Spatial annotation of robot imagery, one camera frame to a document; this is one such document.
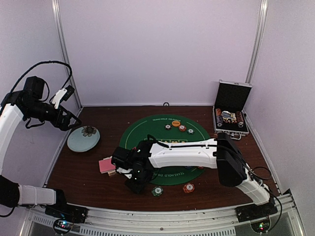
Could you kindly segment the red black chip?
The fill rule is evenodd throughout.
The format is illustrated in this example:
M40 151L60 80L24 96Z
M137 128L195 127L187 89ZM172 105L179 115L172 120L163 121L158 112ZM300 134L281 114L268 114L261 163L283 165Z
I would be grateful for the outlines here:
M171 125L166 124L166 125L164 126L164 128L165 128L166 130L170 130L170 129L171 129Z

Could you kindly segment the red-backed playing card deck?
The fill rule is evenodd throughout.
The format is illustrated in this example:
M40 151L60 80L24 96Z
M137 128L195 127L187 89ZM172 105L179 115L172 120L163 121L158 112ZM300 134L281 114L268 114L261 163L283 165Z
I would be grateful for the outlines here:
M116 166L111 163L112 158L106 158L99 160L99 171L104 174L116 169Z

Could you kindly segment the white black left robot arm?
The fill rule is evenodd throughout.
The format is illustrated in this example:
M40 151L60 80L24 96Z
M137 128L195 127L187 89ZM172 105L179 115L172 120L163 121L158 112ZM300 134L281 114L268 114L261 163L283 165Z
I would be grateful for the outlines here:
M77 116L60 105L60 101L58 98L52 104L45 103L34 98L31 92L27 90L6 95L0 110L1 171L8 146L20 122L35 118L40 121L39 126L48 121L61 131L68 131L82 124ZM0 177L0 204L10 208L51 205L52 211L59 218L67 218L71 213L71 208L66 204L62 190L21 185L4 176Z

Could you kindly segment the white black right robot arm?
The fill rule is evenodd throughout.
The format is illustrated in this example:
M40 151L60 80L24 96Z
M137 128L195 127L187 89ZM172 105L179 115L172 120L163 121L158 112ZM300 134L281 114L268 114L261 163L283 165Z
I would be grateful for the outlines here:
M264 178L254 173L245 162L234 142L224 133L216 138L187 143L165 143L148 135L137 149L126 153L125 185L139 194L151 181L156 169L173 166L192 166L216 169L219 182L226 187L237 187L252 201L252 212L264 216L275 207L274 196Z

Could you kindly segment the orange chip stack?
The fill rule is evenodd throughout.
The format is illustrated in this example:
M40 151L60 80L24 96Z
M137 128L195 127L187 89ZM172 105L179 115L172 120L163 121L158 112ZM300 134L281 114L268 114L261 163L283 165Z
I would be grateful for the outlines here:
M192 193L195 191L195 186L193 183L186 183L184 186L183 186L183 191L185 193Z

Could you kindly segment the green chip stack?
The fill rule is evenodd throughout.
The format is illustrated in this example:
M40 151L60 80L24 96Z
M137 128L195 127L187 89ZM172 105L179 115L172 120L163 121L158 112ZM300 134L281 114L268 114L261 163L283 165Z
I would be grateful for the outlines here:
M158 197L163 194L163 188L161 186L156 186L152 189L152 195Z

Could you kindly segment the orange big blind button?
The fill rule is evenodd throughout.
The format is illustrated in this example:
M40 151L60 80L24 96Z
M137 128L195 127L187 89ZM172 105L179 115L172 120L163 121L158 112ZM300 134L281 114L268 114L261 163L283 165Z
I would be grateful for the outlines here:
M181 125L181 122L179 121L179 120L174 120L174 121L172 121L172 126L174 126L174 127L179 127L180 125Z

